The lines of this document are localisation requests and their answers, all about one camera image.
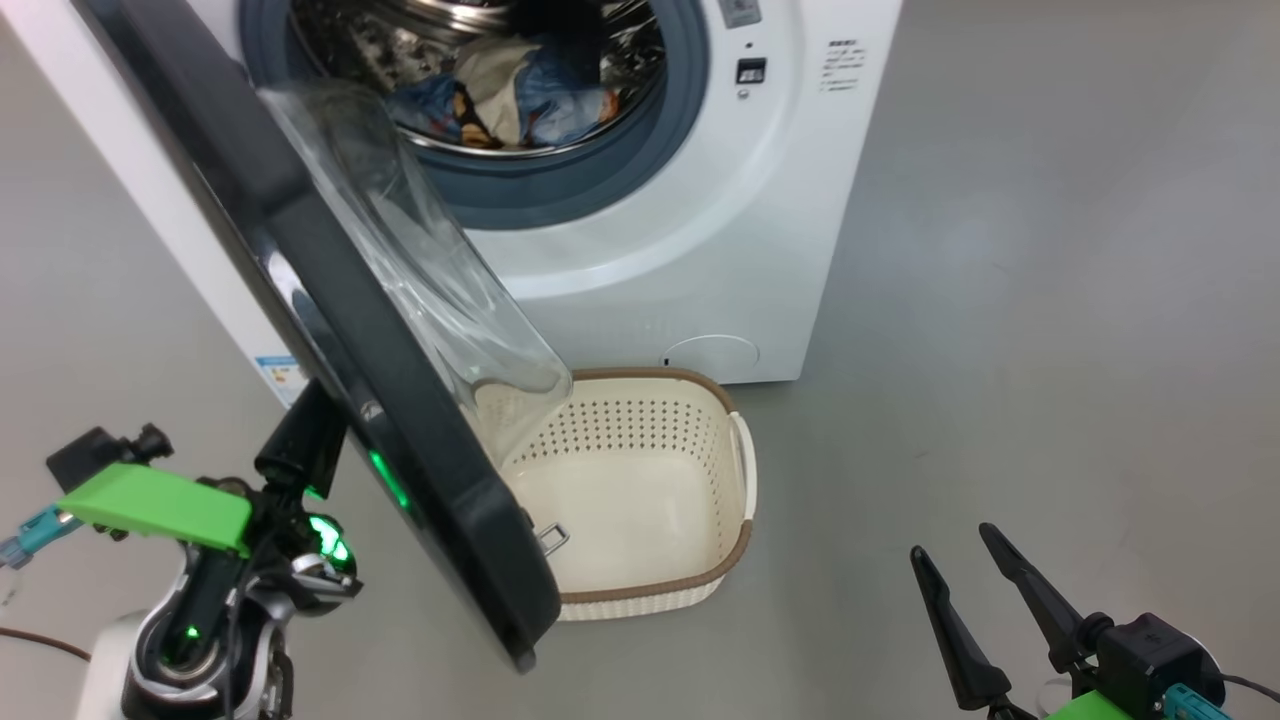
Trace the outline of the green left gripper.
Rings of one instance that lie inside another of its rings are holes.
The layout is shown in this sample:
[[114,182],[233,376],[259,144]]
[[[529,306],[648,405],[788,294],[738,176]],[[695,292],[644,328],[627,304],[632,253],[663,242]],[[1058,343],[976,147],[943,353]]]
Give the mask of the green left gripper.
[[308,512],[305,493],[328,493],[346,441],[343,409],[310,380],[255,459],[266,486],[197,482],[116,462],[58,501],[86,525],[157,536],[234,559],[238,596],[255,585],[300,611],[326,611],[358,596],[355,553],[338,523]]

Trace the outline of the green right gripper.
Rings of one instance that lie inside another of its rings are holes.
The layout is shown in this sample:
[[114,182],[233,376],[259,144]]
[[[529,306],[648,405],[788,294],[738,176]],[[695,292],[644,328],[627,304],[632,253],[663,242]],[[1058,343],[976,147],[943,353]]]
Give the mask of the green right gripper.
[[[1001,575],[1019,589],[1030,610],[1048,644],[1053,670],[1074,673],[1085,661],[1085,652],[1076,642],[1083,616],[993,523],[983,521],[978,532]],[[957,707],[987,710],[988,719],[1038,719],[1009,698],[1011,682],[1002,669],[989,662],[960,619],[950,587],[928,552],[920,546],[913,547],[910,564]],[[1089,692],[1070,700],[1046,719],[1126,720],[1130,716],[1102,694]]]

